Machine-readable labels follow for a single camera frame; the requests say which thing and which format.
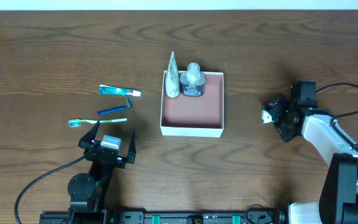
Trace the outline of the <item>blue disposable razor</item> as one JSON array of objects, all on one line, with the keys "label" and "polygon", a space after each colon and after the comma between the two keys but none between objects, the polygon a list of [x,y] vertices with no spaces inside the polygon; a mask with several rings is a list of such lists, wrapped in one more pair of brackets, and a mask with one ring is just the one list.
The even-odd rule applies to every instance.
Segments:
[{"label": "blue disposable razor", "polygon": [[127,98],[126,99],[126,105],[101,110],[101,111],[98,111],[97,114],[98,115],[106,115],[106,114],[115,113],[115,112],[122,111],[122,110],[125,110],[125,109],[130,109],[130,108],[132,108],[132,102],[131,102],[131,100],[129,98]]}]

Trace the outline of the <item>white cream tube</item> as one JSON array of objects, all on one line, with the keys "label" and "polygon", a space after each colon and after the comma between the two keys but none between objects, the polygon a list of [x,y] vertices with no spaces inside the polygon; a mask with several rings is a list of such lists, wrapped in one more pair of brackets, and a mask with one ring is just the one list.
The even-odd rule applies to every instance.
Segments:
[{"label": "white cream tube", "polygon": [[169,98],[176,98],[180,94],[180,81],[174,51],[171,53],[165,75],[165,93]]}]

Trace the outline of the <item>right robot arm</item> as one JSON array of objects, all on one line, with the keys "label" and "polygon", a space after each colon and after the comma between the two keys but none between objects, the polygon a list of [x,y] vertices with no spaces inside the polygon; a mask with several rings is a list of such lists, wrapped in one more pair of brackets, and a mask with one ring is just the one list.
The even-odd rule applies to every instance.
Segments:
[{"label": "right robot arm", "polygon": [[358,223],[358,143],[338,124],[338,116],[318,107],[315,82],[296,82],[289,98],[267,103],[261,120],[280,137],[310,142],[329,169],[317,202],[291,203],[272,215],[274,223]]}]

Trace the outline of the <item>green soap bar box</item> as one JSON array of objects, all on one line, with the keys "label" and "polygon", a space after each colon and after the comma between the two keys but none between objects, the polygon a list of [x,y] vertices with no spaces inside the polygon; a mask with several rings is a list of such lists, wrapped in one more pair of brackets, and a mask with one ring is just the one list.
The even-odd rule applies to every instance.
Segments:
[{"label": "green soap bar box", "polygon": [[267,110],[262,110],[261,120],[264,124],[274,122],[272,115]]}]

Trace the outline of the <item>dark blue pump bottle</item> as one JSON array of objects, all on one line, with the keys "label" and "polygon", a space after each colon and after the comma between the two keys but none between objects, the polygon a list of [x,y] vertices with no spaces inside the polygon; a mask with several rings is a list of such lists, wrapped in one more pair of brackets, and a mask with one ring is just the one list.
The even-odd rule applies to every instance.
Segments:
[{"label": "dark blue pump bottle", "polygon": [[200,66],[192,62],[188,70],[180,75],[181,94],[189,97],[199,97],[204,94],[205,75],[200,71]]}]

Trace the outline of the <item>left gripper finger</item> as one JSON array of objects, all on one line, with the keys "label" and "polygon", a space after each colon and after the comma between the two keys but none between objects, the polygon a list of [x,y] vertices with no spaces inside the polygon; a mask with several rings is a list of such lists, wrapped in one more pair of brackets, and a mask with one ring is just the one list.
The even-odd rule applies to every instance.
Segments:
[{"label": "left gripper finger", "polygon": [[135,131],[132,132],[131,141],[128,148],[128,156],[135,156],[136,155],[136,149],[135,149]]},{"label": "left gripper finger", "polygon": [[80,139],[80,144],[91,144],[95,139],[98,129],[99,129],[100,122],[97,121],[94,126]]}]

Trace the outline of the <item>green toothpaste tube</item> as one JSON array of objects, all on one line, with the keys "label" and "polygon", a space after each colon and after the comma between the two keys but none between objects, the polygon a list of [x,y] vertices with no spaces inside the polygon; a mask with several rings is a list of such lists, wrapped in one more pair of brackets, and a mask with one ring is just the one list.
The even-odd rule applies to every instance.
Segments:
[{"label": "green toothpaste tube", "polygon": [[100,84],[99,85],[99,94],[100,95],[121,95],[121,96],[134,96],[140,97],[142,92],[139,90],[133,90],[128,88],[121,88],[116,86],[109,86]]}]

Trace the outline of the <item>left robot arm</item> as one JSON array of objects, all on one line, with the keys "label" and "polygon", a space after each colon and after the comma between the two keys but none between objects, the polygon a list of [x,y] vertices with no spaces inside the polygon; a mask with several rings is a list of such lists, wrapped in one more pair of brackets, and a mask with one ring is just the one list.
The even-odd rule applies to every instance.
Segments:
[{"label": "left robot arm", "polygon": [[117,223],[112,212],[104,208],[104,199],[115,168],[125,168],[135,161],[135,133],[132,133],[127,156],[119,155],[121,140],[105,135],[96,140],[98,121],[80,140],[78,146],[84,150],[84,159],[92,165],[87,173],[80,173],[68,183],[71,198],[68,217],[62,223]]}]

